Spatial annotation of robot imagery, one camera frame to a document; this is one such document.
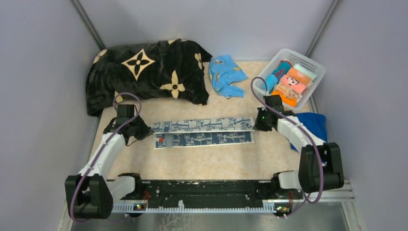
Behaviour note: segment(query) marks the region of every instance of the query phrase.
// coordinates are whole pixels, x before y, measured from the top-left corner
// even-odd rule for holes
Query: light blue cloth
[[[275,85],[278,84],[278,78],[274,74],[270,74],[265,78],[265,81],[267,83],[268,87],[268,94],[270,94],[275,87]],[[262,84],[262,90],[265,90],[265,84]]]
[[[248,77],[229,55],[221,55],[210,62],[210,81],[214,90],[227,99],[231,97],[243,98],[244,91],[232,82],[240,82]]]

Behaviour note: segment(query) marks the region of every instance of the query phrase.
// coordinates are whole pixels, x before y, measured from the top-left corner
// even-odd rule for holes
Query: plastic basket
[[[305,105],[307,100],[310,98],[316,87],[319,85],[321,79],[326,73],[326,69],[322,65],[307,58],[304,55],[301,55],[290,49],[282,49],[275,55],[275,57],[273,57],[273,59],[267,64],[267,66],[258,76],[265,79],[270,73],[272,73],[276,68],[278,68],[279,63],[281,62],[281,60],[284,59],[290,60],[291,63],[293,64],[300,64],[307,70],[317,75],[317,77],[313,80],[313,84],[309,86],[304,92],[302,92],[302,98],[299,100],[299,102],[297,102],[296,107],[291,107],[283,103],[285,107],[288,107],[292,110],[300,110]],[[257,93],[257,95],[263,99],[263,96],[266,95],[266,92],[265,90],[262,90],[262,85],[263,85],[262,80],[259,79],[255,80],[254,90]]]

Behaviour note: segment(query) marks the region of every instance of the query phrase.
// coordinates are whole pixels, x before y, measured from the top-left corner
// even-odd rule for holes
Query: orange package
[[[282,102],[292,107],[295,107],[297,101],[302,98],[301,94],[298,94],[296,91],[281,83],[275,86],[274,91],[270,95],[279,95]]]
[[[309,77],[307,77],[302,72],[296,70],[293,67],[291,69],[289,69],[287,75],[289,75],[290,77],[296,79],[297,81],[305,84],[306,86],[309,86],[309,84],[312,83],[312,80]]]

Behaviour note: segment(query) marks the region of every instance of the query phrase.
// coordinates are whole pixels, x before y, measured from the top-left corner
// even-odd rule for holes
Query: white wall
[[[0,230],[54,231],[96,126],[85,80],[98,48],[68,0],[3,0],[0,31]]]
[[[332,0],[82,0],[107,46],[191,39],[213,56],[305,53]]]
[[[408,1],[346,0],[313,59],[330,139],[370,231],[407,230]]]

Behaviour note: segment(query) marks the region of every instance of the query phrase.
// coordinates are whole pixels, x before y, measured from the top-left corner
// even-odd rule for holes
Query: black blanket with flower pattern
[[[141,100],[174,97],[206,105],[204,67],[211,55],[181,39],[121,45],[102,50],[86,81],[87,112],[98,116],[115,95],[130,92]],[[132,99],[119,96],[116,101]]]

